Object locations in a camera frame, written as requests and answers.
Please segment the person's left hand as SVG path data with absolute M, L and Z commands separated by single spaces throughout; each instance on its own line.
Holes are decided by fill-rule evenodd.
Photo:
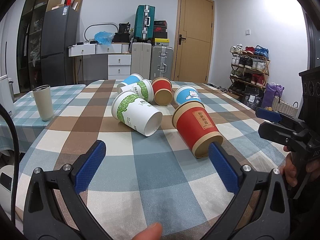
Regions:
M 132 240 L 160 240 L 162 236 L 163 227 L 160 223 L 153 223 L 145 230 L 136 234 Z

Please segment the person's right hand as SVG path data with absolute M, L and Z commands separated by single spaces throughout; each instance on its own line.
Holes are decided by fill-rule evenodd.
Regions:
M 286 159 L 285 159 L 285 165 L 280 168 L 281 174 L 285 174 L 285 178 L 287 183 L 291 187 L 295 187 L 297 185 L 297 169 L 295 165 L 292 163 L 292 158 L 290 154 L 290 150 L 284 146 L 283 150 L 285 152 L 288 152 Z M 309 180 L 313 181 L 316 180 L 320 175 L 320 162 L 319 159 L 316 159 L 306 165 L 306 172 L 310 174 Z

